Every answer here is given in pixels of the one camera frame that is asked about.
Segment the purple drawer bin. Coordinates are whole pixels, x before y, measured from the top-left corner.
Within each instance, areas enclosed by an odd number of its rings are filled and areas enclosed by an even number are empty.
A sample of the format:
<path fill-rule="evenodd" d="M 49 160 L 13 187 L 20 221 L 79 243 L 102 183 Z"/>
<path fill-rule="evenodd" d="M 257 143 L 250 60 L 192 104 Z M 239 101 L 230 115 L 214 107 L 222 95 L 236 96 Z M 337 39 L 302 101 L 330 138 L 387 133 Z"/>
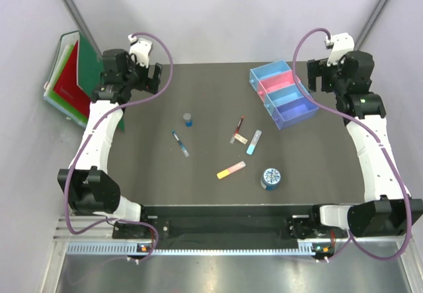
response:
<path fill-rule="evenodd" d="M 302 97 L 277 106 L 272 113 L 272 119 L 278 129 L 283 130 L 313 117 L 318 109 L 317 105 L 313 104 L 306 97 Z"/>

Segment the grey blue glue bottle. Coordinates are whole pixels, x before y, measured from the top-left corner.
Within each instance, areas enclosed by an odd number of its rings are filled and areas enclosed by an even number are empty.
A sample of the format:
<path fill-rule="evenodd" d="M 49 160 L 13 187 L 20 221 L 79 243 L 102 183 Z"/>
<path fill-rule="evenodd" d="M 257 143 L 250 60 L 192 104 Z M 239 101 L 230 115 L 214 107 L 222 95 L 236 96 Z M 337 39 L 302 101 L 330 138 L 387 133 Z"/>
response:
<path fill-rule="evenodd" d="M 184 113 L 182 117 L 187 127 L 191 127 L 193 125 L 192 115 L 190 113 Z"/>

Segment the light blue drawer bin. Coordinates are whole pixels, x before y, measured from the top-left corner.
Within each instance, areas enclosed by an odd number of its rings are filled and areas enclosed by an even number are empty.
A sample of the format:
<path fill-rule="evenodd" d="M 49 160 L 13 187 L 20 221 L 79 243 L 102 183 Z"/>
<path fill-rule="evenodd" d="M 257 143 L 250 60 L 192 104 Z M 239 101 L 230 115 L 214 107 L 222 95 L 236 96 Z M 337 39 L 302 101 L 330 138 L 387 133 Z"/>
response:
<path fill-rule="evenodd" d="M 249 83 L 251 84 L 252 88 L 258 92 L 258 84 L 260 81 L 290 70 L 291 67 L 284 60 L 252 68 L 249 71 Z"/>

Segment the round blue tape tin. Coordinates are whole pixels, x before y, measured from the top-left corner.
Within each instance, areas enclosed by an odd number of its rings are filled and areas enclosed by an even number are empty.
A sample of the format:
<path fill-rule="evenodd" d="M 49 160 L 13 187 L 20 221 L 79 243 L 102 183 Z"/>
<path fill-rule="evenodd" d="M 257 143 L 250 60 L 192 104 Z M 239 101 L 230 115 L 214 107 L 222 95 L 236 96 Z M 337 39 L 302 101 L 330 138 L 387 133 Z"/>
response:
<path fill-rule="evenodd" d="M 281 174 L 275 168 L 267 168 L 261 177 L 260 184 L 264 190 L 275 190 L 281 181 Z"/>

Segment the pink drawer bin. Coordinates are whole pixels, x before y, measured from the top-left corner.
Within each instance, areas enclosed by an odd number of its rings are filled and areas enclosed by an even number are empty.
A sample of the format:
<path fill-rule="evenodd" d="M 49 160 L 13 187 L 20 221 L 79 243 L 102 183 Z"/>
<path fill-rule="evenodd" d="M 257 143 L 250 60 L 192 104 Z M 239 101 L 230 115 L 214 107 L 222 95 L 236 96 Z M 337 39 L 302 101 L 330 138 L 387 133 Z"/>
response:
<path fill-rule="evenodd" d="M 264 102 L 266 95 L 294 84 L 292 71 L 285 71 L 258 82 L 258 96 Z"/>

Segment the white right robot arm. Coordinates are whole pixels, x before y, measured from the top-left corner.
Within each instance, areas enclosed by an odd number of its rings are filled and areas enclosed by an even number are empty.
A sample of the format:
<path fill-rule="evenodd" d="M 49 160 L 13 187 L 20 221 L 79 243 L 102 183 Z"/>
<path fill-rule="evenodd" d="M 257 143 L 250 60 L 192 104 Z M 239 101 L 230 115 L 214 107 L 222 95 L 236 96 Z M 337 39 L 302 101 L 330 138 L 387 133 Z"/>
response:
<path fill-rule="evenodd" d="M 336 109 L 356 119 L 344 120 L 360 162 L 364 178 L 364 203 L 354 206 L 316 206 L 308 221 L 309 231 L 324 237 L 332 227 L 349 230 L 355 237 L 398 236 L 406 233 L 403 193 L 381 148 L 391 153 L 387 137 L 386 110 L 382 98 L 371 92 L 374 60 L 371 54 L 351 51 L 337 65 L 327 60 L 307 63 L 309 90 L 314 91 L 318 77 L 321 89 L 334 93 Z"/>

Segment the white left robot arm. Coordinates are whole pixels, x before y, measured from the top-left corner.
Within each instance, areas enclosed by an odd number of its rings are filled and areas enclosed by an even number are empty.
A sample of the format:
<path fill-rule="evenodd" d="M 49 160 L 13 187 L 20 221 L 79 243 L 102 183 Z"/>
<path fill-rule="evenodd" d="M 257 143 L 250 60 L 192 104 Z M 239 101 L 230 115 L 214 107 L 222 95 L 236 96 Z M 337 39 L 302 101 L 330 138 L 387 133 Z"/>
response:
<path fill-rule="evenodd" d="M 58 173 L 58 183 L 73 211 L 128 220 L 127 230 L 138 238 L 148 234 L 149 220 L 141 216 L 141 205 L 122 196 L 120 187 L 108 175 L 107 164 L 114 133 L 124 115 L 123 105 L 130 100 L 131 91 L 155 94 L 159 88 L 163 66 L 156 64 L 150 75 L 151 47 L 146 42 L 141 46 L 141 50 L 132 46 L 128 52 L 112 49 L 103 53 L 104 69 L 92 91 L 82 151 L 69 166 L 72 173 L 67 169 Z"/>

